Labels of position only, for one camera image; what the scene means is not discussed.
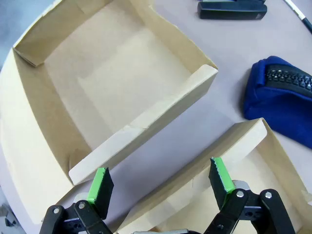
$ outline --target blue pencil case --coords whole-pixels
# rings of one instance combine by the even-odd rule
[[[312,76],[285,60],[270,56],[252,66],[243,112],[312,149]]]

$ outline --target green tape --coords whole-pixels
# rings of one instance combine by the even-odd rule
[[[88,198],[87,198],[87,201],[92,205],[95,205],[95,200],[98,197],[98,192],[101,187],[104,175],[105,175],[105,168],[98,168],[96,176],[94,177],[91,188],[89,190]]]
[[[228,170],[226,169],[222,159],[220,157],[214,158],[215,165],[219,172],[224,190],[230,194],[233,190],[236,189]]]

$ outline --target white table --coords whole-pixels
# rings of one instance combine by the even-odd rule
[[[294,2],[312,20],[312,1]],[[312,74],[312,35],[283,0],[267,0],[266,5],[268,12],[260,21],[226,21],[200,20],[196,15],[196,0],[156,1],[156,10],[210,56],[219,73],[207,95],[111,171],[115,187],[108,222],[120,217],[190,162],[232,124],[244,120],[241,102],[253,63],[276,55]],[[312,172],[309,172],[312,150],[277,135],[312,193]],[[8,177],[7,165],[0,152],[2,189],[25,231],[39,233],[40,225],[31,222]],[[87,192],[90,185],[88,181],[77,186],[61,204],[68,207],[75,195]]]

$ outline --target gray floor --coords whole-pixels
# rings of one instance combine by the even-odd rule
[[[0,70],[14,42],[53,0],[0,0]]]

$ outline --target pen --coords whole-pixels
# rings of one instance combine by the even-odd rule
[[[299,8],[293,3],[292,0],[284,0],[285,3],[298,15],[303,24],[307,27],[307,29],[312,33],[312,24],[307,19],[307,17],[299,10]]]

